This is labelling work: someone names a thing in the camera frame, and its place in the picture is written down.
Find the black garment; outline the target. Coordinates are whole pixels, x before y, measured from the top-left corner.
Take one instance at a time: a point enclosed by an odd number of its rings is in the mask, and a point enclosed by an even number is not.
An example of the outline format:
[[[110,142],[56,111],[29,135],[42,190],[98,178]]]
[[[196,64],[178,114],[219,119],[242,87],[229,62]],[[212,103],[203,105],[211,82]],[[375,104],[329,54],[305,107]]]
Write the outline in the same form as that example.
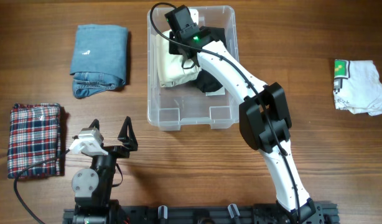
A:
[[[225,29],[217,27],[209,27],[211,33],[217,36],[226,46]],[[210,73],[201,69],[197,78],[192,82],[193,85],[198,88],[202,93],[211,93],[218,91],[223,85]]]

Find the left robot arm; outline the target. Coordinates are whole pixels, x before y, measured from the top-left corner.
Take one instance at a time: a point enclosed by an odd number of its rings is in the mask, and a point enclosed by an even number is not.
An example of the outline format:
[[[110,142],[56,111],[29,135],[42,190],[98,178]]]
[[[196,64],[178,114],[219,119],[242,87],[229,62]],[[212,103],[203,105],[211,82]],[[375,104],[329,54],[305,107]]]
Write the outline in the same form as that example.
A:
[[[79,170],[73,176],[75,209],[64,211],[63,223],[130,222],[119,201],[111,198],[111,190],[120,185],[113,182],[115,173],[121,172],[117,160],[127,159],[130,152],[137,151],[138,148],[131,118],[125,118],[118,134],[120,145],[105,146],[103,140],[97,119],[74,137],[70,151],[89,156],[92,162],[89,168]]]

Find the cream cloth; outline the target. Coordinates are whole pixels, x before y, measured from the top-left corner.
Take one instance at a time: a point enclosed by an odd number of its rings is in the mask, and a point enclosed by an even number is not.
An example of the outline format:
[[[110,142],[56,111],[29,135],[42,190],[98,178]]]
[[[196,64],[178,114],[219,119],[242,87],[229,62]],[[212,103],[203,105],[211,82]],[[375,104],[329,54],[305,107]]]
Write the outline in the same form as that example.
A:
[[[201,68],[192,60],[183,62],[182,55],[169,53],[170,42],[161,35],[156,35],[157,75],[161,87],[169,88],[196,80]]]

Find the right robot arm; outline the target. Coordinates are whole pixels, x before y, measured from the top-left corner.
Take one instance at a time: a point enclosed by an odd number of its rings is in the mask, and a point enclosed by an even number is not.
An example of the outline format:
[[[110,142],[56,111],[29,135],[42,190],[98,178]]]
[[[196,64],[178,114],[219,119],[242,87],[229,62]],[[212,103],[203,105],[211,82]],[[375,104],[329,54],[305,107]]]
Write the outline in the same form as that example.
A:
[[[284,222],[306,221],[315,207],[292,157],[292,122],[282,86],[267,85],[250,74],[209,28],[199,27],[192,20],[188,7],[174,7],[165,18],[174,35],[170,42],[179,53],[213,75],[238,103],[240,133],[265,160]]]

